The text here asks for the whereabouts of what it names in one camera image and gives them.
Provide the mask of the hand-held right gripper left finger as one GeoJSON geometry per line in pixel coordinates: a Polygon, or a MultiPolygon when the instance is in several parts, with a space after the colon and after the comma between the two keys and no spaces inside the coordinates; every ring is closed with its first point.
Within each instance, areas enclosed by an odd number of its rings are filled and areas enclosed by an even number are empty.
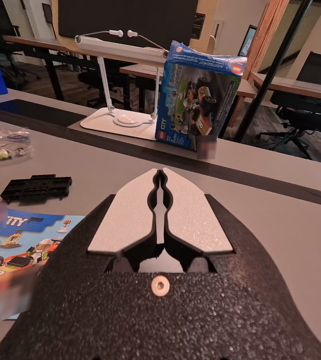
{"type": "Polygon", "coordinates": [[[118,190],[88,251],[120,254],[156,234],[159,171],[151,169],[118,190]]]}

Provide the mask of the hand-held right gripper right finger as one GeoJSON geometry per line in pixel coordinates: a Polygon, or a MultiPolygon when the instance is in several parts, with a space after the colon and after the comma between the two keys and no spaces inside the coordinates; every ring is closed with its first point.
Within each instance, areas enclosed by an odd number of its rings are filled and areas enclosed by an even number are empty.
{"type": "Polygon", "coordinates": [[[170,235],[203,254],[229,253],[233,250],[204,192],[194,183],[168,168],[163,168],[170,235]]]}

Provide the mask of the lego instruction booklet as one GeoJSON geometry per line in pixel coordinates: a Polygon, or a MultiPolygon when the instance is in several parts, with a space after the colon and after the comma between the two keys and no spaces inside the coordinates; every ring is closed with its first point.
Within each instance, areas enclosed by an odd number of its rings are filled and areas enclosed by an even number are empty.
{"type": "Polygon", "coordinates": [[[65,236],[84,218],[0,205],[0,321],[30,306],[36,278],[65,236]]]}

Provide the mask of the blue lego set box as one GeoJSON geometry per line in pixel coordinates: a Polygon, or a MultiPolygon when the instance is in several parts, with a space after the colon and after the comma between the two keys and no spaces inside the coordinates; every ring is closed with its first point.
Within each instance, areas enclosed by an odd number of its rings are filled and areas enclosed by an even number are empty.
{"type": "Polygon", "coordinates": [[[155,140],[191,151],[216,141],[246,63],[245,56],[204,54],[172,41],[164,64],[155,140]]]}

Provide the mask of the clear bag of lego pieces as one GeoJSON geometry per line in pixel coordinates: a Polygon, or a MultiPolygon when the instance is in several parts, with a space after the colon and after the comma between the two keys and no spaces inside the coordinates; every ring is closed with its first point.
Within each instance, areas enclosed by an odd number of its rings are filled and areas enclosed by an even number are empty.
{"type": "Polygon", "coordinates": [[[0,129],[0,166],[25,162],[32,159],[33,153],[30,133],[26,129],[0,129]]]}

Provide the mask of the black lego chassis piece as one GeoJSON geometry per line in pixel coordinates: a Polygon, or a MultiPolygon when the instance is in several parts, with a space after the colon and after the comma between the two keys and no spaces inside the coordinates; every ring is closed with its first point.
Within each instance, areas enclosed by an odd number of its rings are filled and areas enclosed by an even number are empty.
{"type": "Polygon", "coordinates": [[[1,199],[7,203],[42,202],[69,195],[71,177],[57,177],[55,174],[32,175],[29,179],[11,180],[1,193],[1,199]]]}

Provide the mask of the black slanted pole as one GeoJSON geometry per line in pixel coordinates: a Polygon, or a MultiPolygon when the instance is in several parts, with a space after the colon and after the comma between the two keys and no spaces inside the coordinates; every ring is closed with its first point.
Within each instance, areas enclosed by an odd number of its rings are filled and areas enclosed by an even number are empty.
{"type": "Polygon", "coordinates": [[[270,85],[271,82],[273,80],[273,78],[275,77],[281,62],[284,59],[285,54],[287,53],[290,44],[293,41],[293,38],[295,36],[295,34],[298,31],[299,26],[301,25],[303,18],[306,16],[310,6],[311,6],[312,0],[303,0],[289,26],[289,29],[287,31],[287,33],[285,34],[285,37],[280,45],[280,48],[274,58],[274,61],[271,64],[271,67],[261,85],[261,88],[259,89],[256,98],[252,101],[251,105],[249,106],[245,116],[243,117],[242,122],[240,123],[237,133],[235,134],[233,141],[240,143],[250,124],[253,121],[253,118],[255,116],[255,114],[257,113],[258,108],[260,107],[262,100],[264,99],[270,85]]]}

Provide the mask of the small black framed screen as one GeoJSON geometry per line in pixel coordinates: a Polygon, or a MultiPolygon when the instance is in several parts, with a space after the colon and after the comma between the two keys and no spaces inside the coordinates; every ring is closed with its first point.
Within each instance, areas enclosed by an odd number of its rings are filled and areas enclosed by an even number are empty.
{"type": "Polygon", "coordinates": [[[248,56],[248,52],[249,52],[253,37],[256,33],[256,30],[257,30],[256,26],[249,25],[246,35],[244,37],[244,40],[242,42],[242,45],[240,47],[240,50],[238,52],[238,56],[242,56],[242,57],[248,56]]]}

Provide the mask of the wooden pillar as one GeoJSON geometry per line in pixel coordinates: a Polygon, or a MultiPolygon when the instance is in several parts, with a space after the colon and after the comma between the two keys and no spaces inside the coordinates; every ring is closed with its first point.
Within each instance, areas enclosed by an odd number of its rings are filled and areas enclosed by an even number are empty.
{"type": "Polygon", "coordinates": [[[247,54],[247,63],[241,82],[241,84],[249,85],[252,90],[251,74],[258,72],[288,3],[288,0],[270,1],[265,7],[261,20],[258,23],[256,33],[247,54]]]}

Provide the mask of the wooden desk black frame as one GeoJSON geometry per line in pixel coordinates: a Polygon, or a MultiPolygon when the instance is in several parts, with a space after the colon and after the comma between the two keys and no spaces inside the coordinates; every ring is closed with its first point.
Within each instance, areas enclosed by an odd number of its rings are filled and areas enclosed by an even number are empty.
{"type": "Polygon", "coordinates": [[[98,56],[102,56],[105,59],[118,62],[117,68],[121,68],[125,65],[134,65],[141,63],[134,58],[131,58],[126,62],[125,57],[113,56],[96,52],[92,50],[83,49],[68,49],[57,39],[36,39],[36,38],[24,38],[15,36],[3,36],[6,44],[17,44],[20,46],[25,56],[38,58],[45,61],[46,69],[52,84],[53,91],[57,100],[64,101],[62,89],[60,87],[59,79],[55,70],[54,62],[76,65],[79,67],[93,68],[99,71],[99,64],[97,61],[98,56]]]}
{"type": "Polygon", "coordinates": [[[271,91],[281,91],[321,99],[321,85],[294,79],[274,77],[268,87],[271,91]]]}

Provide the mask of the black wall panel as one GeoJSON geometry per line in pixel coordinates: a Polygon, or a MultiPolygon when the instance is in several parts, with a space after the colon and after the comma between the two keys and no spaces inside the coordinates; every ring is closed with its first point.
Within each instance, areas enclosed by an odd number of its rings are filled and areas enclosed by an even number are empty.
{"type": "Polygon", "coordinates": [[[191,36],[190,36],[191,39],[196,39],[196,40],[200,39],[204,21],[205,21],[205,17],[206,17],[206,15],[203,13],[197,13],[197,12],[195,13],[193,27],[192,27],[191,36]]]}

